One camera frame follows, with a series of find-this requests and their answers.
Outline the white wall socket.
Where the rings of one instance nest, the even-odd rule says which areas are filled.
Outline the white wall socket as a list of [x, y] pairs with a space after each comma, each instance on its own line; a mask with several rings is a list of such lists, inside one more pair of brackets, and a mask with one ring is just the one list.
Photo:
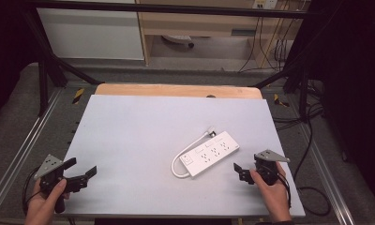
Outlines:
[[257, 9], [274, 9], [278, 0], [254, 0], [252, 7]]

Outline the pale grey table board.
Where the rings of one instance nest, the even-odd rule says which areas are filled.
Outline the pale grey table board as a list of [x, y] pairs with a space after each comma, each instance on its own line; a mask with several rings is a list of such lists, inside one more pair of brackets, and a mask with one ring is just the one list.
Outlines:
[[[214, 127], [237, 152], [194, 178], [175, 156]], [[96, 166], [88, 186], [66, 202], [69, 215], [88, 217], [237, 218], [266, 214], [257, 187], [240, 181], [254, 154], [282, 147], [263, 99], [212, 97], [90, 97], [71, 146], [68, 176]]]

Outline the white flat device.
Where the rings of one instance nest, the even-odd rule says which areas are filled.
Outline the white flat device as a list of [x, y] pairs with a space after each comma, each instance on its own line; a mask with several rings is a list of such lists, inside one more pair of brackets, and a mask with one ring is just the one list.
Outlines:
[[189, 48], [194, 47], [194, 43], [190, 36], [163, 36], [163, 38], [172, 43], [188, 46]]

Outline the wooden table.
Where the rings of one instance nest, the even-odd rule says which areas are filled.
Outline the wooden table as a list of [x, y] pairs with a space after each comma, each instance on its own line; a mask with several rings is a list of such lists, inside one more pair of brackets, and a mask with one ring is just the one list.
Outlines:
[[252, 98], [262, 99], [258, 88], [228, 85], [179, 85], [141, 83], [103, 83], [97, 87], [96, 95], [113, 96], [163, 96], [196, 98]]

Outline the white cabinet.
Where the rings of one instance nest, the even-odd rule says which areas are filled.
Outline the white cabinet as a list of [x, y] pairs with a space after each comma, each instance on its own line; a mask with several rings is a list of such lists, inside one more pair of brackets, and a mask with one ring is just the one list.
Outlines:
[[37, 12], [58, 57], [144, 59], [136, 12], [51, 8]]

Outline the dark curtain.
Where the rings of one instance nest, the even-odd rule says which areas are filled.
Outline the dark curtain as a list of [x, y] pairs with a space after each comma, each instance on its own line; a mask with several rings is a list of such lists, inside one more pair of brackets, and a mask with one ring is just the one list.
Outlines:
[[0, 0], [0, 110], [20, 79], [21, 71], [36, 62], [32, 35], [18, 0]]
[[375, 0], [343, 0], [313, 65], [348, 156], [375, 197]]

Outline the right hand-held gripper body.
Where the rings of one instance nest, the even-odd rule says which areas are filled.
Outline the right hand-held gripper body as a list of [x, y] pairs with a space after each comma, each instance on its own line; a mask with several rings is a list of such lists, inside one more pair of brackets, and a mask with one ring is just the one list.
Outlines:
[[257, 173], [269, 186], [274, 185], [278, 180], [277, 161], [290, 162], [287, 157], [284, 157], [272, 150], [264, 150], [257, 153], [254, 155], [254, 159]]

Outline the aluminium floor rail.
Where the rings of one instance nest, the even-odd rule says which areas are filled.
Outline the aluminium floor rail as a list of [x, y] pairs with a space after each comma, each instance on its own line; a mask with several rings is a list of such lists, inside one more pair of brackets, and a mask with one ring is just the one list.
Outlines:
[[349, 210], [349, 207], [345, 203], [343, 196], [338, 188], [337, 182], [334, 179], [333, 174], [329, 170], [326, 161], [314, 139], [314, 133], [310, 130], [309, 122], [300, 125], [302, 133], [305, 139], [309, 142], [308, 149], [311, 154], [311, 158], [316, 167], [316, 170], [321, 178], [322, 185], [325, 193], [332, 205], [332, 208], [336, 214], [337, 220], [340, 225], [354, 225], [354, 219]]
[[21, 103], [12, 100], [0, 113], [0, 206], [6, 198], [41, 130], [46, 125], [62, 93], [55, 88], [48, 101], [49, 106], [42, 115], [30, 111]]

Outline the white power strip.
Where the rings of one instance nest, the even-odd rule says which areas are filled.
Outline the white power strip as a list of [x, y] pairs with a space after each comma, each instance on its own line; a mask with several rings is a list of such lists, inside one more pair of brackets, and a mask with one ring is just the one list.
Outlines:
[[239, 148], [239, 144], [232, 136], [223, 131], [212, 139], [189, 150], [179, 159], [187, 169], [188, 174], [191, 177], [195, 177], [236, 152]]

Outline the person's right hand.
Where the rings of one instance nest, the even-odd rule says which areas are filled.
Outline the person's right hand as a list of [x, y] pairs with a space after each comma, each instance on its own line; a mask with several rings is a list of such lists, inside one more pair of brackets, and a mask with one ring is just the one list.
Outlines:
[[250, 169], [249, 172], [262, 194], [262, 199], [268, 210], [270, 220], [273, 223], [292, 221], [288, 203], [288, 192], [285, 186], [280, 181], [276, 181], [274, 185], [269, 186], [254, 169]]

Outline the light wooden desk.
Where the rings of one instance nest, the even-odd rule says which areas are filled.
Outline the light wooden desk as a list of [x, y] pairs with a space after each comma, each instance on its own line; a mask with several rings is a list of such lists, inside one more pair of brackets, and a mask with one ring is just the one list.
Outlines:
[[[138, 4], [179, 5], [218, 8], [253, 8], [254, 0], [135, 0]], [[277, 0], [276, 10], [297, 11], [299, 0]], [[250, 18], [216, 15], [143, 13], [138, 14], [145, 36], [238, 37], [247, 38], [261, 68], [268, 67], [271, 49], [279, 40], [293, 40], [300, 19]]]

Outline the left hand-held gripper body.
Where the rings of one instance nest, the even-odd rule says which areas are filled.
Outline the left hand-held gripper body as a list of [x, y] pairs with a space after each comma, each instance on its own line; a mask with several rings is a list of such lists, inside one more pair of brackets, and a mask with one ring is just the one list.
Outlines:
[[34, 178], [40, 179], [40, 192], [49, 195], [55, 185], [62, 179], [67, 180], [65, 193], [79, 192], [86, 188], [88, 181], [84, 174], [66, 178], [64, 176], [63, 164], [65, 161], [49, 154], [38, 168]]

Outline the yellow black tape strip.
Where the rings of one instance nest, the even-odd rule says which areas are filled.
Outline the yellow black tape strip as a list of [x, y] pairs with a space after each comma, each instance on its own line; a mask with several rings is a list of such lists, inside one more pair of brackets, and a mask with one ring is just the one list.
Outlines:
[[80, 101], [81, 96], [83, 95], [84, 88], [79, 88], [72, 100], [72, 104], [78, 104]]
[[283, 102], [280, 100], [278, 94], [274, 94], [274, 103], [283, 107], [290, 107], [290, 104], [288, 102]]

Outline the person's left hand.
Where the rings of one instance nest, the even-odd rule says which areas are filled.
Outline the person's left hand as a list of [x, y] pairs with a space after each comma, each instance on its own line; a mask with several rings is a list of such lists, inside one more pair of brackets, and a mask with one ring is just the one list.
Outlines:
[[40, 180], [38, 179], [33, 187], [34, 196], [28, 203], [27, 216], [24, 225], [53, 225], [54, 207], [60, 196], [69, 198], [69, 193], [64, 190], [67, 180], [60, 180], [49, 195], [40, 192]]

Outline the black metal frame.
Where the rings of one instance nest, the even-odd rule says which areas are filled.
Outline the black metal frame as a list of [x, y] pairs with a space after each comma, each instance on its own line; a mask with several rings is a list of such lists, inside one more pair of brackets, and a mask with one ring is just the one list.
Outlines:
[[46, 39], [45, 31], [38, 26], [40, 22], [32, 16], [36, 8], [51, 9], [75, 9], [75, 10], [98, 10], [98, 11], [125, 11], [143, 13], [171, 13], [171, 14], [196, 14], [216, 15], [234, 17], [257, 17], [257, 18], [283, 18], [283, 19], [318, 19], [321, 11], [287, 11], [275, 9], [246, 9], [238, 7], [199, 7], [179, 5], [154, 5], [154, 4], [130, 4], [130, 3], [106, 3], [106, 2], [84, 2], [84, 1], [59, 1], [59, 0], [22, 0], [22, 16], [35, 37], [39, 48], [39, 84], [40, 84], [40, 113], [44, 113], [48, 106], [48, 94], [46, 75], [49, 74], [55, 86], [65, 86], [68, 83], [61, 68], [71, 72], [75, 76], [90, 84], [102, 84], [79, 71], [72, 65], [56, 56], [51, 45]]

